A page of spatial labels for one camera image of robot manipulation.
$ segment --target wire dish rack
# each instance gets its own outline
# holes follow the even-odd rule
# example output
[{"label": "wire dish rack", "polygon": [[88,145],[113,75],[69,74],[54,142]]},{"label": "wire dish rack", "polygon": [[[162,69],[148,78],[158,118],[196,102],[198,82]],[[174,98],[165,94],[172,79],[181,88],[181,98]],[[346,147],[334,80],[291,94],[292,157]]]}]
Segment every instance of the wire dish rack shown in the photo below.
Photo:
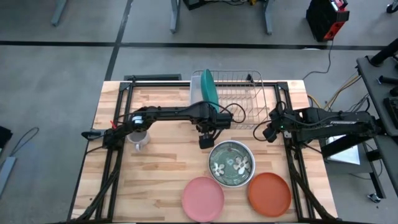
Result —
[{"label": "wire dish rack", "polygon": [[[258,71],[210,70],[210,72],[216,83],[218,104],[226,107],[231,103],[237,103],[246,112],[244,122],[233,123],[231,129],[254,129],[256,125],[268,118],[266,93],[261,74]],[[200,81],[202,73],[203,70],[198,70],[192,74],[191,88],[194,80]],[[244,119],[244,113],[240,107],[232,105],[227,109],[234,114],[234,120],[242,121]]]}]

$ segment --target metal table leg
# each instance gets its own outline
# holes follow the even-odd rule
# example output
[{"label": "metal table leg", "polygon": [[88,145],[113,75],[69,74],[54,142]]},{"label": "metal table leg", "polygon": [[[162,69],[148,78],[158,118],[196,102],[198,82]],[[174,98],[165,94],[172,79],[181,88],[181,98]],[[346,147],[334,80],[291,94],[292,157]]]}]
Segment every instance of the metal table leg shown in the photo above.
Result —
[{"label": "metal table leg", "polygon": [[55,26],[55,27],[58,26],[63,9],[65,8],[66,4],[67,4],[67,0],[57,0],[55,2],[55,12],[51,19],[51,24],[53,26]]},{"label": "metal table leg", "polygon": [[171,0],[172,2],[172,18],[170,21],[170,31],[172,34],[176,33],[178,26],[178,19],[180,15],[180,0]]},{"label": "metal table leg", "polygon": [[272,35],[272,22],[271,22],[271,12],[272,12],[272,5],[274,4],[275,0],[264,0],[264,5],[262,7],[264,18],[266,20],[266,32],[268,35]]}]

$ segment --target mug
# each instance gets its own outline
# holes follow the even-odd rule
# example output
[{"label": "mug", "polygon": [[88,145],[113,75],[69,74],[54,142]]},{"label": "mug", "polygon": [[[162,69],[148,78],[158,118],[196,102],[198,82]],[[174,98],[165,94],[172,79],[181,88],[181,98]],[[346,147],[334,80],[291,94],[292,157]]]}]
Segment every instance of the mug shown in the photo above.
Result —
[{"label": "mug", "polygon": [[149,142],[149,133],[147,131],[143,131],[140,133],[133,132],[128,134],[127,140],[129,140],[131,143],[135,145],[136,151],[140,152],[142,148],[148,144]]}]

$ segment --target concrete floor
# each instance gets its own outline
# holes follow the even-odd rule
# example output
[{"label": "concrete floor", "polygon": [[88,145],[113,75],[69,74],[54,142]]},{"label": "concrete floor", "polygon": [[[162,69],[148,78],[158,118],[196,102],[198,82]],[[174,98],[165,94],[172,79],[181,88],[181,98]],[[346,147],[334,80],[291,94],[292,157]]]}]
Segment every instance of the concrete floor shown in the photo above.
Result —
[{"label": "concrete floor", "polygon": [[[59,27],[50,19],[54,0],[0,2],[0,40],[114,42],[127,0],[69,0]],[[350,21],[336,45],[387,45],[397,37],[398,14],[387,15],[390,0],[350,1]],[[236,44],[319,44],[303,19],[309,0],[275,2],[274,35],[264,34],[259,9],[210,4],[188,11],[181,6],[180,31],[169,32],[170,3],[135,0],[123,42],[206,42]],[[0,198],[0,223],[48,223],[65,220],[72,201],[86,141],[112,47],[0,46],[0,125],[14,136],[4,154],[31,127],[40,133],[18,153],[18,161]],[[356,58],[376,52],[334,50],[327,75],[305,83],[319,102],[328,100],[355,72]],[[125,75],[255,69],[267,80],[301,79],[327,68],[327,50],[121,48],[112,80]],[[334,104],[344,110],[367,93],[362,81]],[[376,115],[372,107],[370,112]],[[386,172],[387,198],[375,204],[371,181],[350,175],[329,176],[339,217],[371,223],[397,223],[398,198]]]}]

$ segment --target butcher block tabletop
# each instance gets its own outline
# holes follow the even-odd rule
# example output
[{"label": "butcher block tabletop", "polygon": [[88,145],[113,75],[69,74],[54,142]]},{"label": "butcher block tabletop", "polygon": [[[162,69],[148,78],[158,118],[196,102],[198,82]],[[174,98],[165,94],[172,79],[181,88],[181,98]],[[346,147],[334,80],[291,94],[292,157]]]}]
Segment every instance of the butcher block tabletop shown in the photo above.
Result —
[{"label": "butcher block tabletop", "polygon": [[[304,82],[287,81],[294,109],[309,106]],[[104,82],[93,129],[111,128],[120,82]],[[142,106],[189,106],[189,87],[134,87],[130,112]],[[275,107],[275,93],[265,87],[269,112]],[[257,136],[261,137],[260,127]],[[194,222],[182,209],[181,196],[186,184],[199,176],[211,177],[208,156],[211,149],[202,150],[198,145],[199,133],[189,121],[158,121],[148,130],[150,143],[141,152],[126,141],[121,165],[113,222]],[[259,142],[251,129],[224,130],[215,144],[235,140],[245,144],[254,154],[256,172],[272,172],[291,183],[286,153],[281,134],[273,143]],[[102,139],[91,141],[87,151],[100,146]],[[311,146],[319,149],[316,142]],[[311,191],[333,216],[337,216],[328,176],[322,155],[303,149],[305,168]],[[78,180],[72,217],[77,218],[98,193],[104,170],[106,149],[99,149],[85,157],[81,177]],[[297,216],[294,201],[280,217],[265,217],[256,213],[248,200],[248,185],[238,188],[222,187],[225,203],[221,215],[214,222],[294,222]],[[108,211],[109,192],[104,200],[103,216]],[[305,197],[300,190],[304,216],[307,215]]]}]

